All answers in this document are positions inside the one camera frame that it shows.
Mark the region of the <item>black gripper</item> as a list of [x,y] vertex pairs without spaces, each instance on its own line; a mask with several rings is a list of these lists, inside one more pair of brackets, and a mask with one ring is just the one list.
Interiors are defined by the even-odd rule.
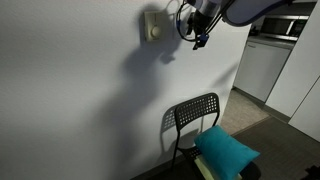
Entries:
[[206,34],[206,28],[210,24],[210,18],[196,10],[190,14],[187,24],[187,34],[190,35],[191,32],[195,33],[195,45],[193,49],[197,50],[204,47],[209,39],[209,36]]

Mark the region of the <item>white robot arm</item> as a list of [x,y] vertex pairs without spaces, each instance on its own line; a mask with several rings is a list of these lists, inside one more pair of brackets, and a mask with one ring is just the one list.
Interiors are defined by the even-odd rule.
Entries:
[[247,26],[268,12],[283,6],[291,5],[295,0],[186,0],[196,9],[191,14],[188,32],[194,32],[197,50],[206,45],[209,33],[217,22],[223,20],[235,27]]

